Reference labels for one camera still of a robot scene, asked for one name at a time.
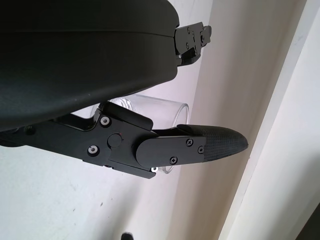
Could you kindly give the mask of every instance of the black mounting bracket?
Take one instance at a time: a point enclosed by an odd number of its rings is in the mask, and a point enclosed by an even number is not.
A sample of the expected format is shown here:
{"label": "black mounting bracket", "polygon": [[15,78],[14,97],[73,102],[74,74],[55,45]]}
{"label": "black mounting bracket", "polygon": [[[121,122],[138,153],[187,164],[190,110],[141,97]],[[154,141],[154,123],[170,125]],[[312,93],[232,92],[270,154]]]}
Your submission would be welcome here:
{"label": "black mounting bracket", "polygon": [[174,33],[177,66],[196,62],[201,56],[201,48],[210,43],[211,26],[202,22],[177,28]]}

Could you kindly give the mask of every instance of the white wall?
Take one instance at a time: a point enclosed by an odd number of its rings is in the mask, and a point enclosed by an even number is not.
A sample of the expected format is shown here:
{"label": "white wall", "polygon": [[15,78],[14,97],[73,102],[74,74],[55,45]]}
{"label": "white wall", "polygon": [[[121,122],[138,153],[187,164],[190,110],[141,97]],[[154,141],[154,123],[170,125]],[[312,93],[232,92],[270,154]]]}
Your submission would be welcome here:
{"label": "white wall", "polygon": [[218,239],[305,1],[214,1],[192,124],[243,133],[249,149],[180,172],[169,240]]}
{"label": "white wall", "polygon": [[[314,10],[319,1],[313,2]],[[228,240],[294,240],[320,202],[320,11]]]}

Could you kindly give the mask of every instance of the textured fingertip pad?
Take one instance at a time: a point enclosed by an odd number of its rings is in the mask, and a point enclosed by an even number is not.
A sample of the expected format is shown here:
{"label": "textured fingertip pad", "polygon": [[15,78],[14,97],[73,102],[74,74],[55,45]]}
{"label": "textured fingertip pad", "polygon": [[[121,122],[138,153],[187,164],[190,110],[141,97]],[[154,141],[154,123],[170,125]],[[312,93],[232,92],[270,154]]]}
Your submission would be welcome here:
{"label": "textured fingertip pad", "polygon": [[222,159],[248,148],[247,139],[241,133],[229,128],[183,124],[177,127],[193,136],[206,137],[204,161]]}
{"label": "textured fingertip pad", "polygon": [[131,233],[123,233],[121,236],[121,240],[134,240],[134,237],[132,236]]}

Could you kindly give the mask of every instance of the white surface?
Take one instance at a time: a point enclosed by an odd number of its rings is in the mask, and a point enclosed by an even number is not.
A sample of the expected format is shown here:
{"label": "white surface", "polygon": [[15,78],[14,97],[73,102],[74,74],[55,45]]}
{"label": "white surface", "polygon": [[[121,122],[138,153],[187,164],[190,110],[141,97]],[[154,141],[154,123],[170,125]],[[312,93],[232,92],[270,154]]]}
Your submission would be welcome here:
{"label": "white surface", "polygon": [[250,183],[251,177],[255,171],[257,162],[261,155],[261,152],[265,146],[268,139],[269,133],[272,129],[276,116],[278,114],[280,105],[282,103],[283,97],[286,93],[288,84],[291,80],[293,71],[296,67],[297,61],[300,57],[300,53],[305,44],[306,38],[309,34],[310,28],[314,22],[315,16],[317,14],[320,1],[309,0],[307,1],[303,13],[301,15],[298,26],[295,30],[292,43],[290,45],[289,51],[286,55],[285,62],[283,64],[281,73],[279,75],[276,87],[274,89],[273,95],[271,97],[270,103],[268,105],[267,111],[265,113],[263,122],[261,124],[259,133],[256,137],[252,152],[250,154],[250,159],[247,162],[246,168],[244,170],[242,179],[240,181],[237,192],[234,196],[231,208],[228,212],[228,216],[223,225],[219,240],[226,240],[234,220],[238,214],[238,211],[242,205],[243,198],[246,194],[246,190]]}
{"label": "white surface", "polygon": [[249,148],[181,168],[168,240],[218,239],[297,28],[298,20],[286,42],[295,4],[213,2],[211,44],[203,54],[190,123],[239,131]]}
{"label": "white surface", "polygon": [[[180,25],[207,24],[212,0],[172,0]],[[193,105],[200,70],[144,94]],[[180,168],[151,180],[32,147],[0,147],[0,236],[10,240],[164,240]]]}
{"label": "white surface", "polygon": [[228,240],[294,240],[320,202],[319,42],[318,11]]}

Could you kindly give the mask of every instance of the screw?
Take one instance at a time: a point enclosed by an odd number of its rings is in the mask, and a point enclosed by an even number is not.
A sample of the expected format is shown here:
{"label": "screw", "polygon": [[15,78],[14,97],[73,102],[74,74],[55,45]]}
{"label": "screw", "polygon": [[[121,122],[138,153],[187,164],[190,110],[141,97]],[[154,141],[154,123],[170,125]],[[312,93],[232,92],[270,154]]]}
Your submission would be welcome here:
{"label": "screw", "polygon": [[107,116],[103,116],[100,119],[100,123],[102,126],[107,126],[110,123],[110,119]]}
{"label": "screw", "polygon": [[170,158],[170,164],[175,165],[178,162],[178,158],[176,156],[173,156]]}
{"label": "screw", "polygon": [[156,173],[158,171],[158,167],[152,167],[151,172]]}
{"label": "screw", "polygon": [[204,146],[200,146],[200,147],[198,148],[198,154],[203,154],[204,151],[205,151]]}
{"label": "screw", "polygon": [[194,144],[194,140],[193,140],[192,138],[188,138],[188,139],[186,140],[186,145],[187,145],[188,147],[191,147],[192,144]]}
{"label": "screw", "polygon": [[92,145],[88,148],[88,154],[91,157],[95,157],[99,154],[99,148],[96,145]]}

